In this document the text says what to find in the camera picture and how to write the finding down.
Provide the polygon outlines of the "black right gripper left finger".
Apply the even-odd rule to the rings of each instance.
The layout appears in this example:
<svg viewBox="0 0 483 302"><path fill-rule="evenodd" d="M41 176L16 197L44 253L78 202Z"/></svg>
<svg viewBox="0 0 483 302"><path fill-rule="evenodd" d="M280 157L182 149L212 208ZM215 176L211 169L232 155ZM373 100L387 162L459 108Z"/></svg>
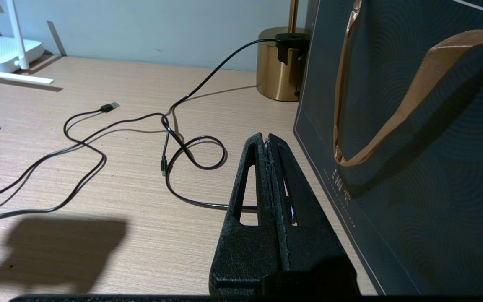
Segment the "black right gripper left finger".
<svg viewBox="0 0 483 302"><path fill-rule="evenodd" d="M213 296L253 296L261 279L282 267L277 209L270 170L269 139L247 139L209 273ZM255 168L257 225L240 222L250 167Z"/></svg>

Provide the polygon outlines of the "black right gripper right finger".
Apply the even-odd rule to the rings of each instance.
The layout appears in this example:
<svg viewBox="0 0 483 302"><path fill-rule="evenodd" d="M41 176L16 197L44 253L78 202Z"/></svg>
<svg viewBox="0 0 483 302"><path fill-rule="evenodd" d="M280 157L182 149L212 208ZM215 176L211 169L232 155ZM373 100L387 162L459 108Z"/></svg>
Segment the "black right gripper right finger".
<svg viewBox="0 0 483 302"><path fill-rule="evenodd" d="M288 144L267 139L280 269L274 296L360 296L357 273Z"/></svg>

